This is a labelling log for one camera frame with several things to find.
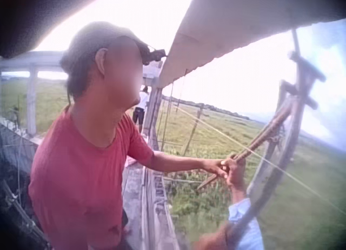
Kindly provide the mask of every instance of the white shirt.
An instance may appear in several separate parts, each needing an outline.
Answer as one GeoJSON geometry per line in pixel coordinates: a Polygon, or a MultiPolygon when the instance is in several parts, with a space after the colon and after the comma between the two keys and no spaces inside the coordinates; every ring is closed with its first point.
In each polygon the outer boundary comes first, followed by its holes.
{"type": "Polygon", "coordinates": [[[142,108],[145,110],[145,107],[147,106],[147,102],[149,100],[149,94],[147,94],[145,92],[140,92],[139,96],[141,97],[141,101],[140,101],[140,103],[138,103],[138,105],[136,107],[142,108]]]}
{"type": "MultiPolygon", "coordinates": [[[[229,207],[228,220],[232,223],[237,223],[239,219],[245,214],[250,208],[250,199],[246,198],[236,204],[229,207]]],[[[248,228],[240,240],[236,250],[264,250],[262,234],[260,226],[258,225],[257,219],[254,218],[248,225],[248,228]]]]}

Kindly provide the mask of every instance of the man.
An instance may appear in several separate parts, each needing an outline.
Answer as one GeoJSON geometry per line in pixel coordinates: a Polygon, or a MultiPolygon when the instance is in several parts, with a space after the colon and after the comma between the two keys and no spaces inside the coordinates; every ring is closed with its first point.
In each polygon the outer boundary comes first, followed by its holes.
{"type": "Polygon", "coordinates": [[[135,124],[137,124],[137,120],[138,120],[138,129],[139,129],[139,132],[142,133],[145,108],[149,100],[149,93],[148,93],[147,86],[143,88],[143,90],[139,93],[139,96],[140,96],[140,102],[135,107],[134,113],[132,115],[132,119],[135,124]]]}
{"type": "Polygon", "coordinates": [[[61,60],[67,106],[34,157],[29,194],[55,250],[124,249],[122,172],[127,156],[162,172],[204,169],[227,177],[220,160],[153,152],[126,110],[139,102],[149,53],[127,29],[96,22],[61,60]]]}
{"type": "Polygon", "coordinates": [[[195,244],[195,250],[263,250],[261,230],[254,218],[245,230],[240,242],[227,245],[226,232],[232,224],[237,223],[249,209],[251,203],[247,198],[244,182],[245,162],[229,166],[227,185],[231,190],[232,205],[229,207],[229,222],[223,224],[215,233],[202,235],[195,244]]]}

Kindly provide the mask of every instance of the baseball cap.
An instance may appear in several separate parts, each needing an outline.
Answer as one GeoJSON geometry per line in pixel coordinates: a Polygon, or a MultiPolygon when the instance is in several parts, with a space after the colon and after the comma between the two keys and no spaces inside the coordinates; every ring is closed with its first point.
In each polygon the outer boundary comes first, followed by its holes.
{"type": "Polygon", "coordinates": [[[124,36],[131,38],[137,44],[143,64],[149,64],[151,60],[148,45],[136,37],[132,31],[108,22],[93,22],[75,35],[60,65],[66,73],[71,73],[83,59],[94,58],[99,49],[108,48],[116,38],[124,36]]]}

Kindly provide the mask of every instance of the green grass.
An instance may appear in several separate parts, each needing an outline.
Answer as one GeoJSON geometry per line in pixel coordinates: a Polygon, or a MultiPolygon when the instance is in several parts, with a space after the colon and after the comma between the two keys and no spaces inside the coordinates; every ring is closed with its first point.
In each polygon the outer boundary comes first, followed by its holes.
{"type": "MultiPolygon", "coordinates": [[[[19,96],[21,120],[25,123],[25,80],[4,82],[1,89],[3,112],[17,105],[19,96]]],[[[38,80],[36,119],[40,134],[47,130],[66,104],[63,82],[38,80]]],[[[164,103],[159,113],[157,123],[157,129],[160,126],[159,140],[163,137],[167,104],[164,103]]],[[[184,105],[181,107],[194,116],[197,113],[197,108],[184,105]]],[[[203,111],[202,120],[242,144],[248,144],[262,128],[261,124],[254,121],[206,110],[203,111]]],[[[194,120],[172,108],[165,140],[184,145],[193,125],[194,120]]],[[[227,138],[199,124],[187,156],[225,158],[229,153],[240,150],[239,146],[227,138]]],[[[165,144],[164,151],[180,155],[182,146],[165,144]]],[[[263,148],[257,151],[262,154],[263,148]]],[[[254,175],[258,162],[259,159],[254,156],[247,159],[245,174],[247,182],[254,175]]],[[[345,153],[316,140],[300,137],[294,161],[287,171],[346,211],[345,153]]],[[[198,171],[177,174],[178,178],[190,180],[204,180],[206,176],[204,172],[198,171]]],[[[202,233],[217,229],[228,216],[231,198],[221,181],[213,183],[202,192],[197,192],[196,187],[190,184],[166,185],[176,231],[185,234],[190,241],[196,240],[202,233]]],[[[287,176],[283,178],[258,220],[266,249],[346,249],[340,246],[342,236],[346,234],[345,215],[337,212],[287,176]]]]}

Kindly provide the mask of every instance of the sky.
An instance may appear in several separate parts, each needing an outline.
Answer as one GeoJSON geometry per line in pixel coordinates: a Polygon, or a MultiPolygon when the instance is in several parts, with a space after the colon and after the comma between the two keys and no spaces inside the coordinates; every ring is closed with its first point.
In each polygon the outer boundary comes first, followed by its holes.
{"type": "MultiPolygon", "coordinates": [[[[169,51],[191,0],[96,0],[48,34],[35,50],[66,50],[72,37],[93,21],[131,29],[155,49],[169,51]]],[[[346,148],[346,21],[298,29],[302,56],[316,65],[327,82],[316,82],[311,96],[317,111],[306,107],[302,129],[338,148],[346,148]]],[[[274,113],[281,79],[295,82],[290,32],[237,49],[174,83],[174,97],[208,103],[261,121],[274,113]]],[[[60,78],[60,73],[39,76],[60,78]]],[[[171,86],[163,93],[169,95],[171,86]]]]}

